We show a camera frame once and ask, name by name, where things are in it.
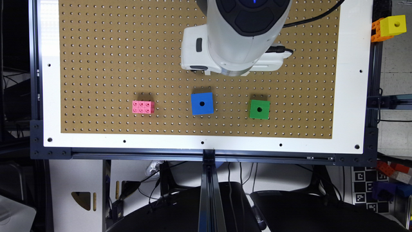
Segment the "white frame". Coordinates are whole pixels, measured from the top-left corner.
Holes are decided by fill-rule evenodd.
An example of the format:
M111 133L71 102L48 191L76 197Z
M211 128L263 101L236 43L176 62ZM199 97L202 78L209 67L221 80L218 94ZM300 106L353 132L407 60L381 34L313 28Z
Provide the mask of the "white frame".
M39 54L43 89L44 146L363 153L372 6L372 0L349 0L341 6L333 138L298 139L61 133L61 95L60 88L57 88L60 86L59 1L40 0ZM48 138L53 138L52 142L48 142Z

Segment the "blue object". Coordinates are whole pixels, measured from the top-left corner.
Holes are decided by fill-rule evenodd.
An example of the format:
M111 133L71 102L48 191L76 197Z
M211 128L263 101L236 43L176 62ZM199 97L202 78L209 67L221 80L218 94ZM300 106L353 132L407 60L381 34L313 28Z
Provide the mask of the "blue object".
M375 200L393 201L397 185L389 182L375 181L372 185L372 198Z
M191 95L192 114L202 115L214 112L213 93L194 93Z
M412 186L410 186L409 184L399 184L397 193L402 197L409 197L410 195L412 195Z

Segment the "metal bracket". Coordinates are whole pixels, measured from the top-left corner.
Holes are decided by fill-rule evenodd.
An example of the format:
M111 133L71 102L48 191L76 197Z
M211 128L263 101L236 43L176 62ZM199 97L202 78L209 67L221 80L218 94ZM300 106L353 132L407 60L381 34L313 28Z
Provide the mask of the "metal bracket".
M198 231L226 232L214 150L203 151Z
M363 154L336 154L336 165L375 167L378 153L378 128L365 128Z
M30 158L71 159L71 148L44 147L43 120L30 121Z
M412 110L412 94L368 97L366 107L369 109Z

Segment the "black metal frame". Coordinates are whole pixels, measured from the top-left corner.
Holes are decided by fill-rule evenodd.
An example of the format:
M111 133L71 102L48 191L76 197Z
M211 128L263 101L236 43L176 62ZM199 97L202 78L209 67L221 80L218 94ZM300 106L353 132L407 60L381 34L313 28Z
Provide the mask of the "black metal frame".
M32 159L131 159L202 161L203 150L133 149L133 148L56 148L43 146L42 70L37 38L37 1L31 0L30 60L32 67L32 121L30 123L30 156ZM379 95L382 43L371 44L368 97ZM216 150L216 161L269 162L283 164L318 164L336 166L376 166L378 111L366 109L362 154L292 153L267 151Z

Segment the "black chair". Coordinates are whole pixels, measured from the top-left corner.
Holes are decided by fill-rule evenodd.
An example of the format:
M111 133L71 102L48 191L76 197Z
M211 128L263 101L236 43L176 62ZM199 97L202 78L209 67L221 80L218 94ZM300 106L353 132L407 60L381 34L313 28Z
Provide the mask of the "black chair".
M304 193L258 191L250 194L271 231L408 231L373 211Z

